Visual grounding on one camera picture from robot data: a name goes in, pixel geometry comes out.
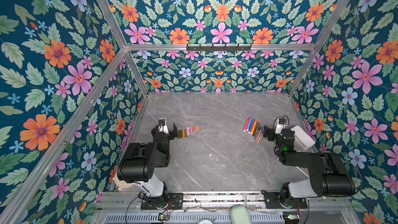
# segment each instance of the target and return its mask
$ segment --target light blue flower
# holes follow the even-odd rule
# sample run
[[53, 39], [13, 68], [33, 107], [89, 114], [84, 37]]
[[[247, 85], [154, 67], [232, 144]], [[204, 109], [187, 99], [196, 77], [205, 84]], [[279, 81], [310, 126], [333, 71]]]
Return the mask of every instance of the light blue flower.
[[26, 31], [25, 31], [25, 34], [27, 34], [27, 35], [29, 35], [29, 37], [30, 38], [32, 38], [32, 37], [35, 37], [36, 36], [36, 34], [34, 33], [35, 32], [35, 30], [30, 30], [28, 27], [25, 27], [25, 29], [26, 29]]
[[16, 96], [15, 93], [12, 94], [12, 97], [7, 97], [7, 99], [11, 100], [11, 104], [15, 104], [15, 102], [19, 103], [19, 98], [21, 98], [21, 96]]
[[23, 149], [23, 147], [22, 147], [23, 142], [18, 143], [18, 141], [15, 140], [14, 144], [15, 144], [14, 146], [11, 146], [9, 148], [10, 150], [14, 150], [14, 153], [18, 153], [18, 150]]
[[48, 106], [46, 106], [46, 105], [41, 105], [41, 106], [44, 108], [44, 110], [42, 110], [41, 113], [45, 113], [46, 115], [48, 115], [49, 112], [52, 112], [52, 109], [50, 109], [50, 108], [51, 108], [51, 105], [48, 105]]
[[39, 25], [37, 26], [39, 29], [45, 30], [45, 29], [48, 28], [48, 27], [45, 25], [45, 24], [46, 24], [45, 22], [37, 21], [37, 23], [39, 24]]
[[47, 95], [50, 95], [54, 93], [54, 88], [48, 85], [47, 88], [44, 88], [44, 91], [47, 92]]

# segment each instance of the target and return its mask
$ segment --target aluminum frame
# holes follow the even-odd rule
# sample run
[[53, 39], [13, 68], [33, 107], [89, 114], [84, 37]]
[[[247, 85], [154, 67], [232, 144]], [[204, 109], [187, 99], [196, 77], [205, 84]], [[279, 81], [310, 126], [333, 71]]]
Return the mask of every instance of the aluminum frame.
[[295, 82], [293, 82], [293, 85], [288, 91], [288, 94], [292, 96], [295, 92], [303, 78], [305, 77], [305, 74], [307, 73], [308, 69], [311, 67], [311, 64], [314, 62], [315, 57], [319, 54], [323, 44], [326, 42], [328, 39], [331, 31], [333, 30], [334, 26], [336, 23], [339, 21], [341, 14], [343, 14], [343, 11], [346, 9], [348, 3], [351, 0], [339, 0], [336, 3], [336, 7], [333, 10], [333, 12], [330, 15], [330, 18], [328, 19], [326, 25], [323, 27], [321, 33], [319, 34], [318, 38], [316, 39], [315, 42], [315, 50], [312, 51], [304, 64], [302, 65], [300, 71], [298, 72]]
[[67, 143], [71, 140], [79, 125], [84, 121], [87, 113], [92, 108], [93, 101], [99, 97], [102, 90], [109, 82], [109, 78], [113, 75], [113, 72], [122, 62], [125, 55], [126, 52], [120, 50], [109, 63], [80, 106], [77, 107], [61, 132], [59, 132], [54, 142], [44, 153], [32, 172], [29, 173], [19, 191], [3, 210], [0, 215], [0, 223], [14, 224], [18, 221], [19, 216], [21, 216], [22, 212], [36, 195], [36, 192], [42, 185], [43, 180], [47, 178], [53, 165], [57, 163]]

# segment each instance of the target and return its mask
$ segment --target small blue flower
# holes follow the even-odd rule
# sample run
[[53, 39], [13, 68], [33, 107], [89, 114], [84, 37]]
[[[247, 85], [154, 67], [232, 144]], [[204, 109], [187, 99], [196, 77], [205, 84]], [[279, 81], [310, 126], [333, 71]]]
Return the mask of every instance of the small blue flower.
[[45, 25], [45, 24], [46, 24], [45, 22], [37, 21], [37, 23], [39, 24], [39, 25], [37, 26], [39, 29], [45, 30], [45, 29], [48, 28], [48, 27]]
[[58, 170], [58, 173], [55, 176], [60, 179], [62, 177], [62, 170]]
[[35, 30], [30, 30], [28, 27], [25, 27], [25, 29], [26, 29], [26, 31], [25, 31], [25, 34], [27, 34], [27, 35], [29, 35], [29, 37], [30, 38], [32, 38], [32, 37], [35, 37], [36, 36], [36, 34], [34, 33], [35, 32]]
[[72, 168], [73, 164], [74, 164], [74, 162], [72, 162], [72, 159], [71, 159], [69, 162], [67, 162], [67, 169]]
[[47, 88], [44, 88], [44, 91], [47, 92], [47, 95], [54, 93], [53, 90], [54, 90], [54, 88], [51, 87], [50, 85], [48, 85]]
[[42, 110], [41, 113], [45, 113], [46, 115], [48, 115], [49, 112], [52, 112], [52, 109], [50, 109], [50, 108], [51, 108], [51, 105], [48, 105], [48, 106], [46, 106], [46, 105], [41, 105], [41, 106], [44, 108], [44, 110]]
[[7, 99], [11, 100], [11, 104], [15, 104], [15, 102], [19, 103], [19, 98], [21, 98], [21, 96], [16, 96], [15, 93], [12, 94], [12, 97], [7, 97]]
[[14, 153], [18, 153], [18, 150], [23, 149], [22, 147], [23, 142], [18, 143], [18, 141], [15, 140], [14, 144], [15, 144], [14, 146], [10, 147], [10, 150], [14, 150]]
[[72, 209], [68, 209], [66, 215], [64, 215], [64, 218], [69, 219], [71, 215], [72, 215]]

